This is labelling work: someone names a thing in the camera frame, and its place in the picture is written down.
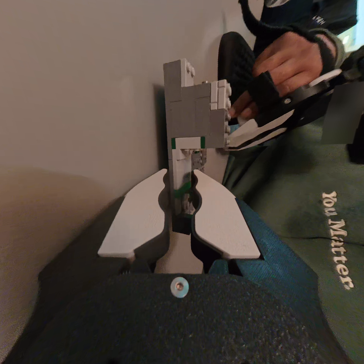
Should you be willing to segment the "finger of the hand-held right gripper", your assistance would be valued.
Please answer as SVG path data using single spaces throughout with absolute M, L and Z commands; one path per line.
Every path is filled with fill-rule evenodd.
M 270 134 L 272 131 L 287 128 L 283 124 L 294 114 L 294 110 L 280 116 L 279 118 L 259 127 L 254 119 L 246 121 L 237 130 L 228 136 L 228 148 L 237 147 L 249 140 L 256 140 Z
M 264 137 L 261 137 L 260 139 L 249 140 L 247 142 L 244 142 L 240 146 L 226 148 L 226 151 L 240 151 L 240 150 L 245 150 L 248 148 L 252 148 L 252 147 L 264 144 L 266 142 L 269 142 L 270 140 L 277 138 L 281 134 L 284 134 L 287 131 L 287 129 L 288 128 L 280 128 L 280 129 L 274 130 L 270 134 L 268 134 Z

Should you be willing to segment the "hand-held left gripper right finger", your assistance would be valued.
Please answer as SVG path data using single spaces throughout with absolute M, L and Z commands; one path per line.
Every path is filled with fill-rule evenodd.
M 197 238 L 228 260 L 258 259 L 260 250 L 234 195 L 199 170 L 194 171 L 194 176 L 199 197 L 194 215 Z

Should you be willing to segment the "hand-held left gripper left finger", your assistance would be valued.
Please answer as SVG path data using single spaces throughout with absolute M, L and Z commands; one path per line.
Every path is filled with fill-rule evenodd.
M 166 227 L 159 196 L 167 170 L 161 169 L 133 187 L 123 202 L 98 250 L 100 257 L 158 258 L 156 238 Z

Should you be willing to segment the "grey toy brick model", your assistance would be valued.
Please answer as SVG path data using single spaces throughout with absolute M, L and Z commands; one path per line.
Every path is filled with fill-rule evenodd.
M 192 155 L 225 148 L 230 129 L 227 80 L 194 84 L 186 58 L 163 64 L 172 231 L 191 234 Z

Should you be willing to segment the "grey desk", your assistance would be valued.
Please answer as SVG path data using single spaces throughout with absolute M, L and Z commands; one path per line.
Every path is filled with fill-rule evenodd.
M 163 64 L 217 79 L 238 1 L 1 1 L 1 362 L 38 274 L 110 202 L 163 166 Z

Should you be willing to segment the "person's right hand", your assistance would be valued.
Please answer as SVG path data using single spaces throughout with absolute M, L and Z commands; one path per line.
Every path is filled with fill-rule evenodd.
M 336 59 L 337 47 L 327 36 L 319 34 L 330 54 Z M 287 32 L 271 43 L 255 61 L 253 78 L 269 72 L 280 97 L 292 93 L 299 87 L 317 79 L 323 69 L 320 48 L 300 35 Z M 258 107 L 248 91 L 245 91 L 230 108 L 231 118 L 240 116 L 243 120 L 254 119 Z

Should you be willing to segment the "black mesh pad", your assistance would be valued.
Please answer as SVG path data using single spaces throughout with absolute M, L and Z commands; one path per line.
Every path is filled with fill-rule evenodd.
M 255 55 L 237 32 L 222 35 L 218 50 L 217 79 L 226 80 L 231 87 L 231 100 L 235 102 L 253 80 Z

